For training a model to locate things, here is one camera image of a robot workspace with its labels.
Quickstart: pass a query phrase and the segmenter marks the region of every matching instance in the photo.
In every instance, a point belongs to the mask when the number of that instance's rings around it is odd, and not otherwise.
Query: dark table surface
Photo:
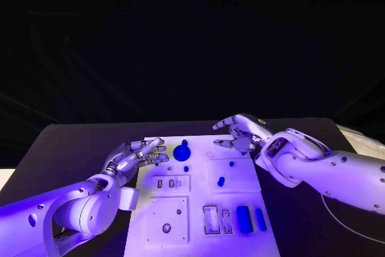
[[[354,151],[334,122],[324,118],[269,120],[277,130],[295,128],[324,141],[334,150]],[[70,184],[101,171],[117,145],[153,136],[227,134],[212,130],[215,121],[51,125],[0,192],[0,206]],[[365,239],[335,221],[316,190],[303,182],[283,186],[256,168],[263,198],[282,256],[385,256],[385,245]],[[135,187],[138,178],[127,186]],[[385,241],[385,216],[326,198],[341,221],[365,235]],[[132,213],[119,211],[107,231],[67,256],[123,256]]]

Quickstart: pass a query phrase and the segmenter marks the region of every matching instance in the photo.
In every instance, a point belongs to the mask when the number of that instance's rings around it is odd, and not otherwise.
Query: black curtain
[[[384,0],[2,0],[2,163],[52,123],[329,117],[384,140]]]

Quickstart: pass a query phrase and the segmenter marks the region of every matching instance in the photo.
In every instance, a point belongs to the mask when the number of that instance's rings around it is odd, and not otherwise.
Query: white cable
[[[377,239],[371,238],[370,236],[365,236],[365,235],[362,235],[361,233],[358,233],[354,229],[351,229],[351,228],[341,222],[341,220],[336,218],[336,216],[334,215],[334,212],[331,211],[331,209],[329,209],[329,207],[328,207],[328,204],[326,204],[326,202],[325,202],[325,198],[324,198],[324,194],[321,195],[321,197],[322,197],[322,199],[324,199],[324,205],[325,205],[325,207],[326,207],[326,209],[328,209],[328,212],[329,212],[331,215],[334,216],[335,220],[341,223],[341,225],[342,225],[348,230],[351,230],[354,233],[357,233],[358,235],[364,236],[367,239],[370,239],[370,240],[373,240],[373,241],[377,241],[377,242],[385,244],[384,241],[377,240]]]

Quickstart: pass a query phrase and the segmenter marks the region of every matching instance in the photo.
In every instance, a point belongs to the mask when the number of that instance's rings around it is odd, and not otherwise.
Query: white board
[[[138,189],[140,190],[140,197],[138,209],[132,213],[125,256],[280,256],[250,154],[243,155],[241,152],[221,148],[212,143],[215,139],[233,139],[231,135],[162,137],[162,139],[166,141],[166,154],[171,157],[171,161],[159,166],[146,166],[139,170]],[[191,158],[187,161],[179,162],[174,159],[174,149],[181,145],[184,139],[188,140]],[[234,161],[236,166],[243,163],[243,166],[238,167],[240,173],[237,174],[237,180],[247,180],[253,176],[254,180],[251,181],[257,180],[257,182],[251,189],[234,189],[230,192],[223,191],[221,194],[212,192],[211,185],[218,182],[218,175],[212,175],[211,180],[210,162],[212,160],[225,160],[225,164],[230,163],[230,161]],[[221,166],[215,165],[215,167],[221,173]],[[152,193],[155,176],[184,175],[189,175],[191,181],[188,193]],[[163,236],[163,238],[158,243],[149,243],[148,241],[148,239],[152,240],[148,236],[148,226],[152,226],[152,220],[148,218],[148,215],[152,212],[152,199],[162,197],[188,198],[187,243],[176,244],[175,240],[166,236],[168,234],[159,235]],[[237,218],[237,207],[244,205],[249,206],[251,210],[254,232],[250,234],[243,234],[240,232]],[[220,234],[205,234],[205,206],[217,206],[218,208]],[[263,210],[267,231],[262,231],[259,228],[256,222],[256,209]],[[224,220],[223,211],[230,211],[230,224],[233,226],[231,234],[225,233],[224,224],[228,225],[228,223],[225,223],[228,218]]]

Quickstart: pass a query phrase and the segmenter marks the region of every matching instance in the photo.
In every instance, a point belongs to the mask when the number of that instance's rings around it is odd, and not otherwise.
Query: blue egg-shaped object
[[[182,145],[175,148],[174,151],[175,159],[179,161],[185,161],[191,158],[191,149],[188,147],[188,141],[184,139]]]

